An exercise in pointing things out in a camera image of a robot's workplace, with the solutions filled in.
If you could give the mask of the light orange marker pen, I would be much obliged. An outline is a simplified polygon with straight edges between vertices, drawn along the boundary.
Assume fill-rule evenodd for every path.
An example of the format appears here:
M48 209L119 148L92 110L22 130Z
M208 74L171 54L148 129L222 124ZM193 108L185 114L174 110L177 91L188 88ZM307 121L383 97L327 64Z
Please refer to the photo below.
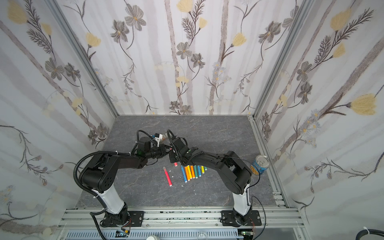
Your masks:
M187 181L189 182L191 180L191 176L189 173L189 167L185 167L185 172L186 172Z

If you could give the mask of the teal marker pen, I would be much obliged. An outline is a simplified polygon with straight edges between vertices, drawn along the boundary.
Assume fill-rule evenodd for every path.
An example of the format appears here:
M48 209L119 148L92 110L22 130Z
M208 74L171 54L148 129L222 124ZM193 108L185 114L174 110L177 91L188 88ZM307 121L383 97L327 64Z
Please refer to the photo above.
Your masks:
M199 177L199 172L198 172L197 166L194 166L194 173L195 173L195 178L197 179Z

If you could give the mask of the small blue marker pen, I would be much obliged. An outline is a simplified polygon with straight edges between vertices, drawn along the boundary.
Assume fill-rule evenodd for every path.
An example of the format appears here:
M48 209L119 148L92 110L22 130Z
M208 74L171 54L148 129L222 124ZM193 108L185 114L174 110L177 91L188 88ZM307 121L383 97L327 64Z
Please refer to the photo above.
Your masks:
M185 170L185 168L183 166L181 166L181 170L182 170L184 182L187 183L188 182L188 178L187 178L186 170Z

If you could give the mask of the pink marker pen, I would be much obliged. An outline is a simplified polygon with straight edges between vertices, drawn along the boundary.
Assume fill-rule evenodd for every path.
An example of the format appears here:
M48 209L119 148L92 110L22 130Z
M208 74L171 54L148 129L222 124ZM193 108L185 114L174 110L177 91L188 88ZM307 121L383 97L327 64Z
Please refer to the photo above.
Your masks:
M165 172L165 176L166 176L166 178L167 178L167 181L168 181L169 186L172 187L172 186L173 186L173 183L172 183L172 180L171 180L171 177L170 177L170 175L169 175L168 170L166 169L166 167L163 167L163 170L164 170L164 172Z

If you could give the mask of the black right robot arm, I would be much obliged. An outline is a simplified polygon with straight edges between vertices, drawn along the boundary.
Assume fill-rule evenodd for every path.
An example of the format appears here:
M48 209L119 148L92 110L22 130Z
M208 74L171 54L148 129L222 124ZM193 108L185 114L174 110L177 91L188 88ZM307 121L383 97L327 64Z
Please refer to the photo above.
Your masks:
M233 193L233 213L229 217L222 216L223 225L247 226L253 210L248 193L253 173L244 161L233 151L214 154L197 147L190 148L184 138L170 137L170 144L172 162L181 162L184 167L203 166L216 171L226 188Z

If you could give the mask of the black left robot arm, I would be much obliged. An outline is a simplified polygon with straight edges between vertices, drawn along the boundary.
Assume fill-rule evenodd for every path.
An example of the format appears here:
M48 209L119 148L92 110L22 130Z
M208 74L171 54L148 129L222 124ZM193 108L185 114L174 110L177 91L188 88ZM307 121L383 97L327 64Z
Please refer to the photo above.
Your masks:
M90 213L93 220L104 214L98 227L123 227L132 221L127 204L121 199L114 186L119 169L142 169L149 159L161 159L172 150L153 137L142 137L136 141L130 153L97 151L84 156L74 167L75 183L85 192L93 195L103 207L98 213Z

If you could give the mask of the blue soup can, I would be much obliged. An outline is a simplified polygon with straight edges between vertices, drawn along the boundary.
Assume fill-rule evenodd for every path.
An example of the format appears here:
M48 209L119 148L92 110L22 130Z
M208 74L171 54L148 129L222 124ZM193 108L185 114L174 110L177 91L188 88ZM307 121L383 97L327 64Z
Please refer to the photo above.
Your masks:
M255 175L261 175L270 167L270 160L265 155L258 155L251 165L251 170Z

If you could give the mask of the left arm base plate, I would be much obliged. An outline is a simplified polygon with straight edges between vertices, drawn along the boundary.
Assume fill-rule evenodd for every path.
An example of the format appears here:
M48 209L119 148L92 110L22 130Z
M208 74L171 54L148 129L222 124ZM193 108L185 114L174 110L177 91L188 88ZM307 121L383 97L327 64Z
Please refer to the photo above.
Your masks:
M112 227L141 227L144 220L144 211L123 210L117 215L106 213L100 224L103 228Z

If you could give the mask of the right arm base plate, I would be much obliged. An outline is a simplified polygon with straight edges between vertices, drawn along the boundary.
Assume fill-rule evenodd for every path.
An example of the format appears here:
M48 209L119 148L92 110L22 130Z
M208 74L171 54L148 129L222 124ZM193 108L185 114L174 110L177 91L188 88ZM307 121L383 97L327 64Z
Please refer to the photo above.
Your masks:
M245 216L235 210L221 211L220 222L224 227L253 227L261 226L260 213L257 210L250 210Z

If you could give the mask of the aluminium frame rail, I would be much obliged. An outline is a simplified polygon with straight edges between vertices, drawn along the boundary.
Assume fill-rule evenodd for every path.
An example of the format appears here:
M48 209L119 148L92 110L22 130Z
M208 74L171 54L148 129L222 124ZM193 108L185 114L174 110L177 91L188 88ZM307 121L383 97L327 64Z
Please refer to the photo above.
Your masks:
M95 229L90 212L98 212L99 208L78 208L66 210L58 229ZM180 208L128 208L129 212L143 212L140 229L217 229L223 225L221 211L232 210L231 207L180 207ZM304 220L295 208L260 207L253 210L260 213L262 224L267 228L304 228Z

